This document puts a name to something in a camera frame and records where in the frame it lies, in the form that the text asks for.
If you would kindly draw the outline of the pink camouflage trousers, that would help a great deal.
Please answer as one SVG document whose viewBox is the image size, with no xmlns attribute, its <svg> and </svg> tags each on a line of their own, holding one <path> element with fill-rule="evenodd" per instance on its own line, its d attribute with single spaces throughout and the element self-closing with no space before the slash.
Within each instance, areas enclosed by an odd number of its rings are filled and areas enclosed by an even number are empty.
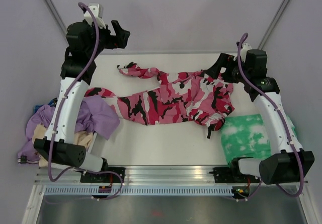
<svg viewBox="0 0 322 224">
<path fill-rule="evenodd" d="M 105 88 L 91 88 L 85 96 L 98 95 L 120 118 L 142 125 L 173 124 L 193 121 L 208 129 L 207 138 L 218 131 L 234 111 L 233 85 L 206 71 L 166 73 L 155 67 L 140 68 L 136 63 L 118 67 L 127 77 L 156 78 L 159 86 L 130 96 L 116 96 Z"/>
</svg>

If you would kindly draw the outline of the purple trousers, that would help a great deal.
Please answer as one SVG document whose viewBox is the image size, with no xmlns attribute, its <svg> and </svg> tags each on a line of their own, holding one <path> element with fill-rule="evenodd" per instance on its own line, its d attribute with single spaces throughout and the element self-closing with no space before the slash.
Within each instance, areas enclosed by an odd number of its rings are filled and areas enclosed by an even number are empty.
<svg viewBox="0 0 322 224">
<path fill-rule="evenodd" d="M 27 142 L 18 152 L 19 164 L 39 164 L 40 155 L 33 147 L 32 137 L 38 124 L 43 124 L 48 128 L 54 111 L 53 105 L 42 105 L 36 108 L 35 114 L 26 126 Z M 80 131 L 96 132 L 108 140 L 119 124 L 119 117 L 101 97 L 87 97 L 81 103 L 74 134 Z"/>
</svg>

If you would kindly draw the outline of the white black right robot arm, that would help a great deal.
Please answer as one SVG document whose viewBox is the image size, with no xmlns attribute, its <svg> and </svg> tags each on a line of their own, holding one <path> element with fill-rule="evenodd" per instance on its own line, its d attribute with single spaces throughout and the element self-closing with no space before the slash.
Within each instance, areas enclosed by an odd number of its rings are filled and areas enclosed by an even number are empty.
<svg viewBox="0 0 322 224">
<path fill-rule="evenodd" d="M 270 142 L 271 156 L 264 160 L 237 157 L 229 169 L 231 179 L 242 181 L 247 175 L 258 177 L 267 185 L 296 183 L 304 178 L 314 163 L 311 151 L 305 151 L 287 122 L 280 89 L 267 74 L 267 54 L 249 49 L 245 57 L 221 53 L 207 73 L 221 76 L 228 83 L 243 83 L 244 90 L 258 109 Z"/>
</svg>

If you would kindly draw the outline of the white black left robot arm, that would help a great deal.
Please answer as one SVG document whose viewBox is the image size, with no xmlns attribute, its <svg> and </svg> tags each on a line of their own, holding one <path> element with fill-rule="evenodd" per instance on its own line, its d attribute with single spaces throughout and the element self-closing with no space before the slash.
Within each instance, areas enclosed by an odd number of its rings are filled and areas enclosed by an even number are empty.
<svg viewBox="0 0 322 224">
<path fill-rule="evenodd" d="M 83 98 L 96 69 L 95 58 L 104 49 L 124 49 L 127 45 L 130 32 L 117 20 L 112 20 L 111 24 L 115 35 L 111 35 L 106 25 L 96 28 L 86 21 L 68 27 L 68 47 L 61 67 L 57 105 L 44 137 L 34 142 L 34 148 L 50 165 L 55 163 L 92 172 L 98 182 L 109 178 L 106 160 L 88 153 L 84 146 L 74 144 L 74 132 Z"/>
</svg>

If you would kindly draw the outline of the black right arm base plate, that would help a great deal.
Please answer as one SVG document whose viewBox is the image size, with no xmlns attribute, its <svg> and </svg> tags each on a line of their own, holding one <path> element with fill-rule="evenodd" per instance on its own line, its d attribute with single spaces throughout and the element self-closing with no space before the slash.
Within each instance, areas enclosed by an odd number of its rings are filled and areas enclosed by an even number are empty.
<svg viewBox="0 0 322 224">
<path fill-rule="evenodd" d="M 241 174 L 230 167 L 215 167 L 209 172 L 213 175 L 215 183 L 231 183 L 231 184 L 248 184 L 248 183 L 259 183 L 259 179 L 251 176 Z"/>
</svg>

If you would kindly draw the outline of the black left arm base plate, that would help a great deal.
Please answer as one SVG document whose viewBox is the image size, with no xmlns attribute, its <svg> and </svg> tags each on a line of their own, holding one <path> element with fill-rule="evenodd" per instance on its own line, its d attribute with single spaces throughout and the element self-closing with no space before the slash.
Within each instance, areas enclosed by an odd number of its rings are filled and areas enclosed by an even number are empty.
<svg viewBox="0 0 322 224">
<path fill-rule="evenodd" d="M 125 177 L 125 170 L 124 167 L 109 167 L 108 171 L 115 172 L 118 174 L 122 180 L 124 180 Z M 80 179 L 81 183 L 121 183 L 120 179 L 111 173 L 107 174 L 93 174 L 86 172 L 85 174 L 81 175 Z"/>
</svg>

